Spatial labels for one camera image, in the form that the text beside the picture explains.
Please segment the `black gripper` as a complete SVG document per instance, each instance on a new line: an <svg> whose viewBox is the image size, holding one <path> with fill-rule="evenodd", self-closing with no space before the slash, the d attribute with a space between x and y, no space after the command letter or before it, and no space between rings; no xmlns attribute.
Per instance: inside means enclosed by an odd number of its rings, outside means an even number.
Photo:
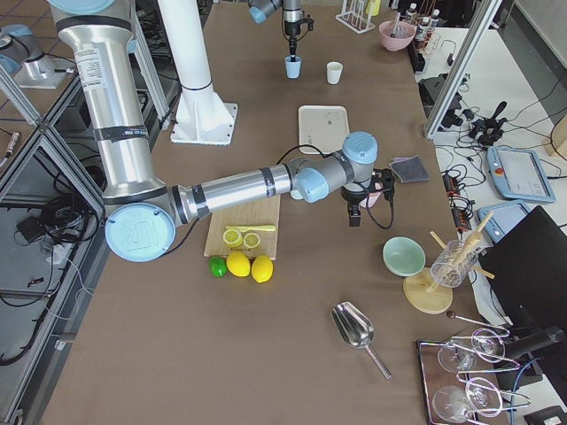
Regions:
<svg viewBox="0 0 567 425"><path fill-rule="evenodd" d="M288 21L283 22L283 33L285 38L288 40L289 45L289 56L292 60L296 60L297 57L297 41L301 35L301 26L306 25L307 31L312 31L314 29L313 19L300 19L298 21Z"/></svg>
<svg viewBox="0 0 567 425"><path fill-rule="evenodd" d="M389 168L374 169L367 182L353 182L347 184L340 190L342 198L347 202L349 226L359 227L361 225L360 202L370 192L381 192L380 198L393 205L395 195L395 179Z"/></svg>

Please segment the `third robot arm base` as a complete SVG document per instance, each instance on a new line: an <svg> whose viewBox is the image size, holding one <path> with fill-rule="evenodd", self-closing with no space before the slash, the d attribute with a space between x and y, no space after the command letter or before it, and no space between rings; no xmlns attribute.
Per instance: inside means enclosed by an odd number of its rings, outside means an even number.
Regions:
<svg viewBox="0 0 567 425"><path fill-rule="evenodd" d="M22 24L1 27L1 66L24 89L56 89L66 78L48 58L31 29Z"/></svg>

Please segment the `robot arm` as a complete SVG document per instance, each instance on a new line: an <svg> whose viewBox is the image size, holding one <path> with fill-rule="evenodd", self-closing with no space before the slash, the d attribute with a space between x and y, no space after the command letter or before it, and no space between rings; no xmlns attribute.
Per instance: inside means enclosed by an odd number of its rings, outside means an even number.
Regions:
<svg viewBox="0 0 567 425"><path fill-rule="evenodd" d="M59 38L74 52L107 186L105 238L119 257L145 262L174 252L175 230L209 213L287 192L313 203L339 190L359 199L374 189L376 138L357 131L319 159L204 182L168 186L154 173L149 136L128 57L135 6L130 1L54 1Z"/></svg>
<svg viewBox="0 0 567 425"><path fill-rule="evenodd" d="M282 12L283 37L289 45L290 61L297 62L301 28L306 26L309 32L315 24L312 17L303 10L300 0L253 0L247 3L249 14L257 24L263 23L278 10Z"/></svg>

